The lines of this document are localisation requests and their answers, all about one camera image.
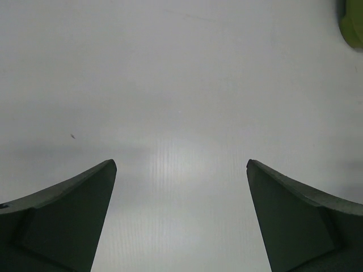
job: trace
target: table surface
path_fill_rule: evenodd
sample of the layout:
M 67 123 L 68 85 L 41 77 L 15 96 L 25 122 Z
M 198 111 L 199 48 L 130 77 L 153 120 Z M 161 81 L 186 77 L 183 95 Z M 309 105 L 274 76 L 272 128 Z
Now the table surface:
M 248 159 L 362 202 L 333 0 L 0 3 L 0 203 L 118 166 L 92 272 L 270 271 Z

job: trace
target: olive green object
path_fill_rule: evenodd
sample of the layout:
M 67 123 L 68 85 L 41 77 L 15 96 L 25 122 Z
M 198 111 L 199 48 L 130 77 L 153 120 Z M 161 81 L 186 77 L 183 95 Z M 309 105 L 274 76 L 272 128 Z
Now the olive green object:
M 339 22 L 341 34 L 352 48 L 363 48 L 363 1 L 346 0 L 345 15 Z
M 90 272 L 115 177 L 107 160 L 0 204 L 0 272 Z
M 247 177 L 272 272 L 363 271 L 363 205 L 256 160 Z

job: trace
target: green object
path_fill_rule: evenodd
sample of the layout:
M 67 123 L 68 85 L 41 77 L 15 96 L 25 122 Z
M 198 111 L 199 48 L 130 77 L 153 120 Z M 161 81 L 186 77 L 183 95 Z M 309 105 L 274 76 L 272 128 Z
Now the green object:
M 363 205 L 256 160 L 247 177 L 272 272 L 363 271 Z
M 0 205 L 1 272 L 89 272 L 111 198 L 107 160 L 69 180 Z
M 345 15 L 339 22 L 341 34 L 353 48 L 363 48 L 363 1 L 346 0 Z

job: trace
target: scratch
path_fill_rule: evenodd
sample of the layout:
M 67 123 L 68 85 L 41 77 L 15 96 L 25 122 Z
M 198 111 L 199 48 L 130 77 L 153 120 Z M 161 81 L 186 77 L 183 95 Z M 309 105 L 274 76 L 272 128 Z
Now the scratch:
M 213 20 L 213 19 L 208 19 L 208 18 L 203 18 L 203 17 L 199 17 L 199 16 L 196 16 L 196 15 L 191 15 L 191 14 L 187 14 L 187 13 L 181 13 L 181 12 L 176 12 L 176 11 L 173 11 L 173 10 L 163 10 L 164 12 L 168 12 L 168 13 L 173 13 L 173 14 L 176 14 L 176 15 L 180 15 L 180 16 L 185 16 L 187 18 L 191 18 L 191 19 L 196 19 L 196 20 L 202 20 L 202 21 L 206 21 L 206 22 L 210 22 L 210 23 L 216 23 L 218 21 L 216 20 Z

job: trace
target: white surface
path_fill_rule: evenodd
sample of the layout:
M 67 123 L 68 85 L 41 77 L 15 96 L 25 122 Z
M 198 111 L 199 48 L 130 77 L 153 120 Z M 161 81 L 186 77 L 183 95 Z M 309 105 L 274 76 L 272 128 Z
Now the white surface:
M 270 271 L 249 158 L 363 202 L 335 2 L 1 1 L 0 202 L 114 158 L 93 272 Z

